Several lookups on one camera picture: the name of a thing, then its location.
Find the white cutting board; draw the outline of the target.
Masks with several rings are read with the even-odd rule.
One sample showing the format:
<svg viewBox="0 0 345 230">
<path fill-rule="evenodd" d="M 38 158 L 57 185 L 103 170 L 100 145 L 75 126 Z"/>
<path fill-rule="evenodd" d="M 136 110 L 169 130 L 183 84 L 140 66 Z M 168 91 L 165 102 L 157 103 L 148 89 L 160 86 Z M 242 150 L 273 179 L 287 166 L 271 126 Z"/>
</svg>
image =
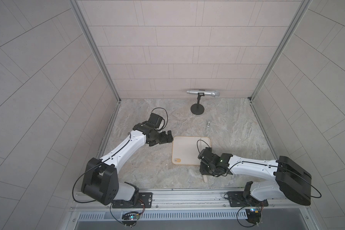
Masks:
<svg viewBox="0 0 345 230">
<path fill-rule="evenodd" d="M 199 166 L 199 151 L 211 147 L 208 137 L 176 136 L 172 142 L 172 163 L 175 165 Z"/>
</svg>

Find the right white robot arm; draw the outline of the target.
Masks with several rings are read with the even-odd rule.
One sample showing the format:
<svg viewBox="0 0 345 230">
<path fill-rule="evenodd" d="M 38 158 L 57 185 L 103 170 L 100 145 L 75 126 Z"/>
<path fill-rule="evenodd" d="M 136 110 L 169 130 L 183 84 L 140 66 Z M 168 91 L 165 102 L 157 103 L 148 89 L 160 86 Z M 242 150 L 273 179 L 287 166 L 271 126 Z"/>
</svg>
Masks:
<svg viewBox="0 0 345 230">
<path fill-rule="evenodd" d="M 298 205 L 311 204 L 311 175 L 286 156 L 278 160 L 247 159 L 230 153 L 216 155 L 207 145 L 209 138 L 175 137 L 172 141 L 172 162 L 177 165 L 199 166 L 206 179 L 228 175 L 249 175 L 263 182 L 247 182 L 244 190 L 227 192 L 232 207 L 265 206 L 268 199 L 286 198 Z"/>
</svg>

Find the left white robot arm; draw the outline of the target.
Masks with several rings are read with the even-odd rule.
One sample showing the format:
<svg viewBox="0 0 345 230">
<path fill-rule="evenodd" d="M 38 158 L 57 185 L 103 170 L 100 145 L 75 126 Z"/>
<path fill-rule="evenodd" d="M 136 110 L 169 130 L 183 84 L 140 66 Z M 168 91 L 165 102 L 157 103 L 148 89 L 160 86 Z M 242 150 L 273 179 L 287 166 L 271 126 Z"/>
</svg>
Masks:
<svg viewBox="0 0 345 230">
<path fill-rule="evenodd" d="M 134 207 L 139 202 L 139 188 L 120 183 L 118 173 L 129 158 L 142 146 L 172 143 L 172 132 L 158 131 L 147 123 L 133 127 L 126 139 L 100 159 L 88 161 L 81 184 L 81 192 L 103 204 L 117 204 L 123 208 Z"/>
</svg>

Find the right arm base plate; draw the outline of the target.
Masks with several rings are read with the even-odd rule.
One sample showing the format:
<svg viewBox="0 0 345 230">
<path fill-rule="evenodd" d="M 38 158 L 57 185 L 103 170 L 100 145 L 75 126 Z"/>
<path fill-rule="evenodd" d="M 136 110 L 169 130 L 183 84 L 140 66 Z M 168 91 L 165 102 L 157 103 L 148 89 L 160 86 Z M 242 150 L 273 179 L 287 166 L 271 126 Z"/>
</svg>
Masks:
<svg viewBox="0 0 345 230">
<path fill-rule="evenodd" d="M 244 195 L 242 191 L 229 191 L 224 194 L 224 198 L 230 203 L 230 207 L 268 207 L 268 201 L 258 201 L 251 195 Z"/>
</svg>

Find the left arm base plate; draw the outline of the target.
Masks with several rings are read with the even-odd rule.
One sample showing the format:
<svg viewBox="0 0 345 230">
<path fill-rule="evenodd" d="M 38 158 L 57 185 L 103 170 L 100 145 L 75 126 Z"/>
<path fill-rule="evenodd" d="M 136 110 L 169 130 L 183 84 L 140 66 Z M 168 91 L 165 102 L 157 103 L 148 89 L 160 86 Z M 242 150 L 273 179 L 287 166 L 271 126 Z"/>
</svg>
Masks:
<svg viewBox="0 0 345 230">
<path fill-rule="evenodd" d="M 111 207 L 113 209 L 142 209 L 151 208 L 153 193 L 138 193 L 138 197 L 134 195 L 130 201 L 114 200 Z"/>
</svg>

